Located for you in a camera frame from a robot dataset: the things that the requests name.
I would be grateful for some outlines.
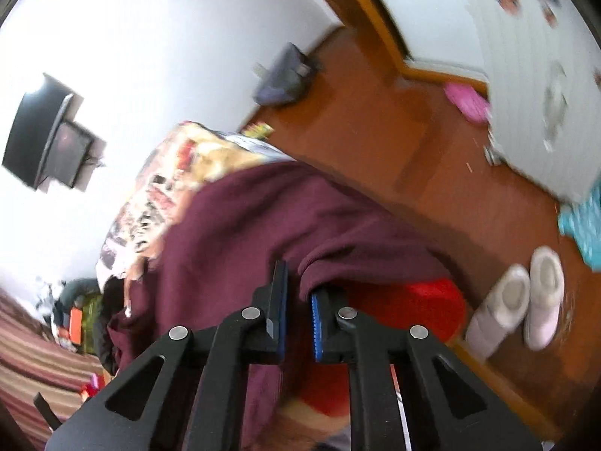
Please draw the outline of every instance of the television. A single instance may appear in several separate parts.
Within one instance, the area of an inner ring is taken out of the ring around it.
[[[56,132],[73,103],[74,92],[47,74],[23,95],[2,158],[2,166],[37,189],[48,176],[46,162]]]

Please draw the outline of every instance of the brown floor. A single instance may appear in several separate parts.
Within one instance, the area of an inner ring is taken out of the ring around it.
[[[542,352],[521,333],[491,359],[525,399],[565,429],[601,375],[601,277],[558,236],[557,202],[483,155],[487,130],[468,123],[436,85],[399,78],[374,39],[342,30],[318,52],[325,71],[308,96],[259,120],[270,142],[377,199],[435,238],[470,278],[476,306],[512,263],[557,250],[566,271],[561,329]]]

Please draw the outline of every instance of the maroon cloth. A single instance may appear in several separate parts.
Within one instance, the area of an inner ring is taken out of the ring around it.
[[[379,285],[451,278],[439,260],[444,258],[412,227],[318,170],[299,162],[262,165],[196,194],[184,220],[167,233],[158,266],[132,285],[132,317],[113,318],[110,336],[123,368],[175,325],[217,325],[251,303],[277,259],[288,263],[289,297],[302,311],[311,290],[328,281]],[[292,314],[289,338],[302,333],[306,339],[310,320],[297,321]],[[286,365],[297,370],[311,356],[293,348],[288,345]],[[273,416],[282,378],[278,367],[251,367],[243,447]]]

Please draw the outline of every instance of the metal rivet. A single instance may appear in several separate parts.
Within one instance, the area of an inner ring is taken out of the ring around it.
[[[425,339],[428,337],[428,329],[426,329],[423,325],[414,325],[411,327],[411,329],[409,329],[409,333],[416,339]]]
[[[357,310],[353,309],[353,307],[342,307],[340,310],[338,310],[338,315],[341,319],[346,319],[349,321],[357,316]]]
[[[183,325],[176,325],[169,331],[169,337],[174,341],[179,341],[187,336],[187,329]]]
[[[256,319],[259,315],[261,315],[261,311],[257,309],[257,307],[246,307],[242,311],[242,317],[248,319],[249,321]]]

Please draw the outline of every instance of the pair of slippers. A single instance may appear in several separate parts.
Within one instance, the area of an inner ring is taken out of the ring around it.
[[[564,298],[564,274],[555,251],[542,246],[534,251],[530,273],[512,265],[474,313],[465,340],[471,352],[489,358],[524,319],[524,342],[532,351],[551,343]]]

